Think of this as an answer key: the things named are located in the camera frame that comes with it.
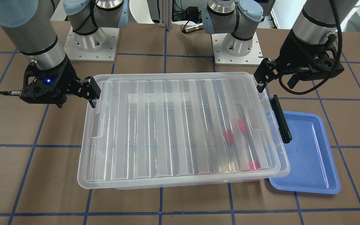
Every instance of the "tiled surface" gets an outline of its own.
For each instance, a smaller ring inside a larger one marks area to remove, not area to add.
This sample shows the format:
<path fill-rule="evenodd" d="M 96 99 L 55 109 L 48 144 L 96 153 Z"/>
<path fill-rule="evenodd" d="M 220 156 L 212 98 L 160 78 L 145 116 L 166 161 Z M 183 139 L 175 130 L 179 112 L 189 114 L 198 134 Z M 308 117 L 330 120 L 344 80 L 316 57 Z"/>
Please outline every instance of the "tiled surface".
<path fill-rule="evenodd" d="M 53 22 L 53 26 L 63 43 L 70 24 Z M 209 35 L 186 35 L 179 29 L 129 24 L 121 30 L 114 65 L 74 62 L 73 66 L 80 78 L 112 72 L 256 70 L 214 66 Z M 276 58 L 288 33 L 257 30 L 263 55 Z M 14 50 L 0 28 L 1 91 L 22 85 L 27 62 L 20 54 L 14 56 Z M 277 81 L 269 84 L 270 94 L 280 97 L 284 110 L 315 113 L 323 119 L 342 186 L 337 195 L 276 191 L 267 180 L 85 190 L 76 178 L 87 101 L 69 96 L 58 109 L 0 95 L 0 224 L 360 224 L 360 33 L 344 35 L 344 56 L 345 72 L 317 92 L 295 96 Z M 312 86 L 300 82 L 295 89 Z"/>
<path fill-rule="evenodd" d="M 357 225 L 360 212 L 304 212 L 306 225 Z"/>

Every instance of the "blue tray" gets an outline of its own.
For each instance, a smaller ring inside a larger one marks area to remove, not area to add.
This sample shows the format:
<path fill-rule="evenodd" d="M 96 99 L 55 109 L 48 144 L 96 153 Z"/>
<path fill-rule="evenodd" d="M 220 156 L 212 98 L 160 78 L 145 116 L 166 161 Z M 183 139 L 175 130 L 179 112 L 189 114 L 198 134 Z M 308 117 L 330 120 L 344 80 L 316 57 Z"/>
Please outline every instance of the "blue tray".
<path fill-rule="evenodd" d="M 291 170 L 285 177 L 270 178 L 270 183 L 283 191 L 340 192 L 340 180 L 322 119 L 302 112 L 284 111 L 284 115 L 292 134 L 292 141 L 284 145 Z"/>

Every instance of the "clear plastic container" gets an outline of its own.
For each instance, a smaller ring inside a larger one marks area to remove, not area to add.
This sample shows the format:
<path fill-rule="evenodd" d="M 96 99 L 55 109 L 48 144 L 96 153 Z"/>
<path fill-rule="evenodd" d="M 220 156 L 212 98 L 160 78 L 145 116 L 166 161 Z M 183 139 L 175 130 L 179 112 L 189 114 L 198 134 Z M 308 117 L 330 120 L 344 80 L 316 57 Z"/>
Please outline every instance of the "clear plastic container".
<path fill-rule="evenodd" d="M 106 74 L 88 106 L 83 188 L 155 188 L 286 176 L 274 112 L 245 72 Z"/>

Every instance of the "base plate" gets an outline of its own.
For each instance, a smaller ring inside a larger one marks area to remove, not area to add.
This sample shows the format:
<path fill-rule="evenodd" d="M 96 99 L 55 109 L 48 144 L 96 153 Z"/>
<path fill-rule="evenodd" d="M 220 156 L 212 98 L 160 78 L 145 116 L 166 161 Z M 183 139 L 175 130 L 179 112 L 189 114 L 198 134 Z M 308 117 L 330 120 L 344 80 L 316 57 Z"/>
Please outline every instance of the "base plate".
<path fill-rule="evenodd" d="M 72 62 L 107 62 L 113 63 L 116 55 L 116 47 L 119 39 L 119 28 L 102 27 L 107 38 L 107 42 L 97 52 L 85 52 L 81 50 L 75 41 L 73 28 L 70 27 L 69 34 L 65 42 L 65 51 Z"/>
<path fill-rule="evenodd" d="M 226 34 L 212 34 L 212 46 L 215 55 L 215 64 L 221 66 L 247 66 L 257 67 L 263 60 L 262 51 L 258 41 L 258 36 L 254 34 L 253 46 L 250 54 L 244 57 L 236 57 L 227 53 L 223 47 L 222 42 Z"/>

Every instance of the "box handle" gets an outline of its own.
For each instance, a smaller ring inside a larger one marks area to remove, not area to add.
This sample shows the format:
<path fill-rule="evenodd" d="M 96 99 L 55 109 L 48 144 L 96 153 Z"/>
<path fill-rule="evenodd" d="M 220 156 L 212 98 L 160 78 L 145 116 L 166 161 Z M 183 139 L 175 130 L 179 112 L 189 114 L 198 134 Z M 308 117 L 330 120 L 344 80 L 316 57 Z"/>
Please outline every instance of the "box handle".
<path fill-rule="evenodd" d="M 291 136 L 290 129 L 288 128 L 288 124 L 286 121 L 286 117 L 284 117 L 283 110 L 281 109 L 279 98 L 277 94 L 270 99 L 270 104 L 272 105 L 272 109 L 274 114 L 276 115 L 277 123 L 279 124 L 279 131 L 281 138 L 283 139 L 284 144 L 288 144 L 291 142 L 293 137 Z"/>

